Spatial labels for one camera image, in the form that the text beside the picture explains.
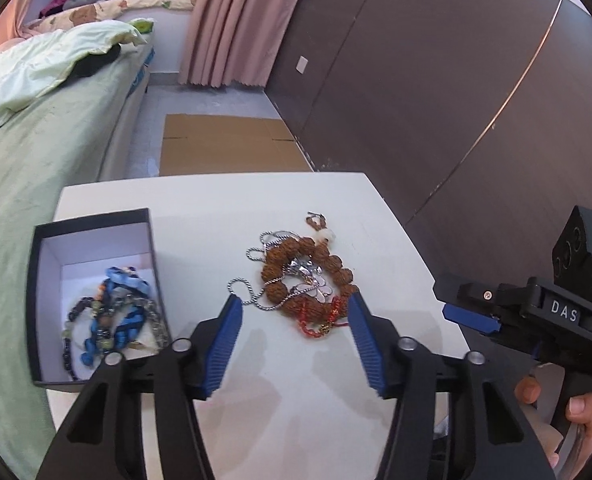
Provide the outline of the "white table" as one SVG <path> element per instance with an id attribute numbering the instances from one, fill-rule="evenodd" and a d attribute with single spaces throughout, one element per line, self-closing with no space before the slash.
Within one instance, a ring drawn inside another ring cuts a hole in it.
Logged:
<path id="1" fill-rule="evenodd" d="M 222 387 L 197 406 L 220 479 L 372 479 L 393 405 L 369 388 L 349 296 L 437 353 L 466 342 L 441 315 L 416 247 L 363 174 L 207 174 L 70 186 L 59 220 L 145 208 L 173 335 L 220 310 L 244 321 Z M 333 294 L 289 291 L 308 257 Z"/>

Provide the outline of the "black box white interior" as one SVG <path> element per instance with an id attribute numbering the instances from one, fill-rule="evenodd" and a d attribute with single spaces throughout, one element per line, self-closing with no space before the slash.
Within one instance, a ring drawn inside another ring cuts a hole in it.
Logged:
<path id="1" fill-rule="evenodd" d="M 170 341 L 147 209 L 35 228 L 26 281 L 34 385 L 76 391 L 108 353 L 139 359 Z"/>

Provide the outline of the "dark brown wardrobe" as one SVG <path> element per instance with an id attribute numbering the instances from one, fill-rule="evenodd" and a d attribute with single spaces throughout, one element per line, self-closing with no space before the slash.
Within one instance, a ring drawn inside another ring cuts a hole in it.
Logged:
<path id="1" fill-rule="evenodd" d="M 568 0 L 299 0 L 268 94 L 315 168 L 371 179 L 433 274 L 550 278 L 592 208 L 592 17 Z"/>

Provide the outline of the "flat brown cardboard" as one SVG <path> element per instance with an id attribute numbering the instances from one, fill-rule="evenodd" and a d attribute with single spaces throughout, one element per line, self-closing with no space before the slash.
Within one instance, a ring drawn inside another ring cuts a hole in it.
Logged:
<path id="1" fill-rule="evenodd" d="M 309 162 L 279 119 L 173 114 L 166 117 L 162 176 L 309 171 Z"/>

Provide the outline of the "bed with green sheet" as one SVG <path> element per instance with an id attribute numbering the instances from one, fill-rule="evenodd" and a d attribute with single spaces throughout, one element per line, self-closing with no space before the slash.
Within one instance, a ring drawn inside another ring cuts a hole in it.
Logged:
<path id="1" fill-rule="evenodd" d="M 26 269 L 33 231 L 52 220 L 60 192 L 98 179 L 149 44 L 125 44 L 93 76 L 62 84 L 0 128 L 0 460 L 32 479 L 55 430 L 26 356 Z"/>

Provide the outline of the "black cloth on bed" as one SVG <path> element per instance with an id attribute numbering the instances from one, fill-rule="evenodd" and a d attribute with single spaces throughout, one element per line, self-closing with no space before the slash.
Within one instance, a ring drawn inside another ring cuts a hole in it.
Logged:
<path id="1" fill-rule="evenodd" d="M 106 65 L 113 63 L 121 53 L 120 44 L 114 44 L 106 53 L 89 54 L 73 65 L 69 79 L 92 77 Z"/>

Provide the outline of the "green toy on bed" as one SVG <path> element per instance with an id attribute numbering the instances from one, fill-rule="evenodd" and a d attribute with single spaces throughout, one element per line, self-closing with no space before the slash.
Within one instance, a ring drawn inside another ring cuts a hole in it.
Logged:
<path id="1" fill-rule="evenodd" d="M 128 24 L 132 25 L 141 35 L 151 34 L 155 27 L 153 18 L 133 18 Z"/>

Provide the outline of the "pink curtain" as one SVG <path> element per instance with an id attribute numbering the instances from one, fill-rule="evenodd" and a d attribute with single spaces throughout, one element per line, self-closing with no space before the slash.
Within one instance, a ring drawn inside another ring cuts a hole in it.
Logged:
<path id="1" fill-rule="evenodd" d="M 179 83 L 263 88 L 298 0 L 196 0 Z"/>

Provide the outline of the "light green duvet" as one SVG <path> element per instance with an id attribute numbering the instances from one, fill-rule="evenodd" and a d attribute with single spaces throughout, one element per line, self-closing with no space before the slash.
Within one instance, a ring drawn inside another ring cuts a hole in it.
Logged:
<path id="1" fill-rule="evenodd" d="M 56 89 L 83 58 L 145 42 L 133 25 L 109 20 L 46 32 L 0 52 L 0 127 Z"/>

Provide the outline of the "floral patterned quilt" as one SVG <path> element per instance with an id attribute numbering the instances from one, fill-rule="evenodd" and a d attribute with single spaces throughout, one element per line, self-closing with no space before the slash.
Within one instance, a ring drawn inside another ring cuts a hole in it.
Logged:
<path id="1" fill-rule="evenodd" d="M 24 36 L 46 34 L 53 30 L 67 30 L 85 23 L 117 20 L 128 11 L 162 8 L 170 11 L 192 11 L 197 0 L 99 0 L 85 6 L 37 18 L 22 25 L 20 32 Z"/>

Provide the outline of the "white wall switch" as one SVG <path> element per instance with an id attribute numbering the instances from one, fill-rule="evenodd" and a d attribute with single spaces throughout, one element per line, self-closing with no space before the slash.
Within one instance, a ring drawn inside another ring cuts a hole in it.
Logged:
<path id="1" fill-rule="evenodd" d="M 305 72 L 305 69 L 307 68 L 307 65 L 309 63 L 309 60 L 307 58 L 305 58 L 304 56 L 301 56 L 296 64 L 296 70 L 299 74 L 303 74 Z"/>

